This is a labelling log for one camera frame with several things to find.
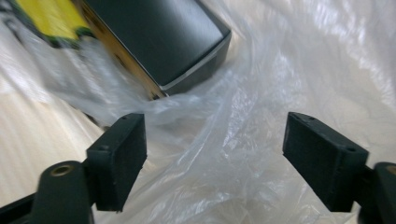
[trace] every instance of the white plastic sheet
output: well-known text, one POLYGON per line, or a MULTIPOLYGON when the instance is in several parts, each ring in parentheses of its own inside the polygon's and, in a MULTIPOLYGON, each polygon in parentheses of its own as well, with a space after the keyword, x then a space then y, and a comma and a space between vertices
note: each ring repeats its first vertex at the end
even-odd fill
POLYGON ((396 161, 396 2, 205 3, 233 30, 227 61, 153 102, 97 42, 55 50, 20 30, 48 90, 105 125, 146 114, 148 160, 124 211, 95 220, 355 223, 358 206, 330 213, 283 158, 284 128, 289 111, 305 113, 368 149, 370 166, 396 161))

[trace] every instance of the yellow label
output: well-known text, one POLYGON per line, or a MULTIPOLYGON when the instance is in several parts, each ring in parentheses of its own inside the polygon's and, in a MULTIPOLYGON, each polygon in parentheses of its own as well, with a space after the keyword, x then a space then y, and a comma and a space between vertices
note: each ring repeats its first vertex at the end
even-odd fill
POLYGON ((43 35, 78 39, 76 30, 88 28, 70 0, 15 0, 43 35))

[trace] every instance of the clear plastic bag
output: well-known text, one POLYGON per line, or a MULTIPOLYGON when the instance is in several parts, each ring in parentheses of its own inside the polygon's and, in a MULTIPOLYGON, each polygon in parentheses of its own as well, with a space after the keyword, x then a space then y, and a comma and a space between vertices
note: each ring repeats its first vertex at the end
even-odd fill
POLYGON ((148 160, 121 214, 98 223, 355 223, 332 214, 282 156, 289 111, 396 161, 396 3, 205 1, 233 30, 226 62, 195 89, 148 101, 95 40, 52 49, 19 34, 45 87, 110 125, 145 113, 148 160))

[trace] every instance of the yellow object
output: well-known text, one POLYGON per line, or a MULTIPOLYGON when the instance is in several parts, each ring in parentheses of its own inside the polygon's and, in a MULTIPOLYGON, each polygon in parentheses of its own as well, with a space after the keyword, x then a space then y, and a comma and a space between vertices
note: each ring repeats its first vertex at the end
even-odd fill
POLYGON ((78 30, 89 30, 70 0, 14 0, 34 27, 47 37, 78 40, 78 30))

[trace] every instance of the black box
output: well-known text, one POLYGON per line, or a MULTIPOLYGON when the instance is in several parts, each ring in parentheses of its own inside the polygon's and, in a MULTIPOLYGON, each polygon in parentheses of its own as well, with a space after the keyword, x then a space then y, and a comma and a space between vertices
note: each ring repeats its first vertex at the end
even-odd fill
POLYGON ((232 35, 195 0, 80 0, 78 7, 95 35, 154 99, 211 77, 232 35))

